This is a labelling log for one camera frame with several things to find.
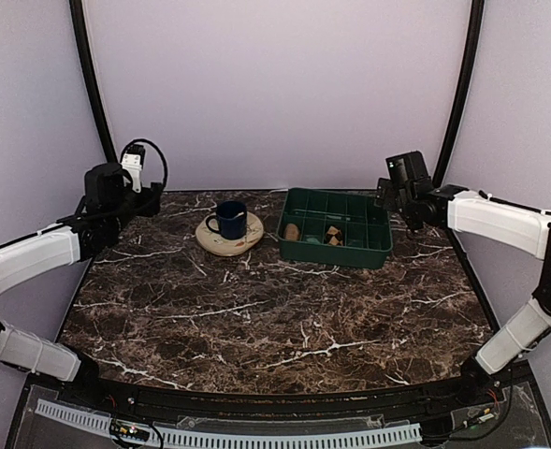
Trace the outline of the green divided plastic tray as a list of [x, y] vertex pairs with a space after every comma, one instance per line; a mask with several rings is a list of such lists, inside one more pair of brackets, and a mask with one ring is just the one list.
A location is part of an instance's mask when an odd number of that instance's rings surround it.
[[290, 189], [277, 227], [285, 260], [382, 268], [393, 249], [388, 212], [373, 196]]

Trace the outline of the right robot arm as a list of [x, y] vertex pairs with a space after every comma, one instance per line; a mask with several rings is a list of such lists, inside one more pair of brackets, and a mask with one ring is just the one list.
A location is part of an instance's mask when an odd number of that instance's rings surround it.
[[487, 393], [488, 378], [551, 333], [551, 210], [464, 186], [437, 186], [419, 151], [389, 156], [385, 166], [388, 175], [378, 181], [377, 203], [398, 214], [410, 230], [429, 225], [490, 240], [540, 265], [538, 281], [526, 302], [461, 367], [462, 378], [454, 383], [453, 397], [471, 406]]

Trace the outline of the brown argyle sock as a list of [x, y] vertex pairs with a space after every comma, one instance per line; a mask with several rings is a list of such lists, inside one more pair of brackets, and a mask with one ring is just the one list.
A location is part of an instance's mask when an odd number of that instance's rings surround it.
[[344, 244], [342, 231], [331, 225], [325, 233], [324, 243], [330, 246], [342, 246]]

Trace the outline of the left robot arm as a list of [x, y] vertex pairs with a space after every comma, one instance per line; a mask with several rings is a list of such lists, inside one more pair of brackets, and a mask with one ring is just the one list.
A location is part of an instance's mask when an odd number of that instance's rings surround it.
[[[160, 210], [163, 182], [141, 184], [139, 164], [106, 163], [84, 176], [84, 195], [73, 214], [35, 233], [0, 245], [0, 296], [48, 271], [95, 258], [117, 244], [136, 217]], [[87, 355], [0, 320], [0, 362], [71, 383], [72, 394], [88, 408], [108, 399]]]

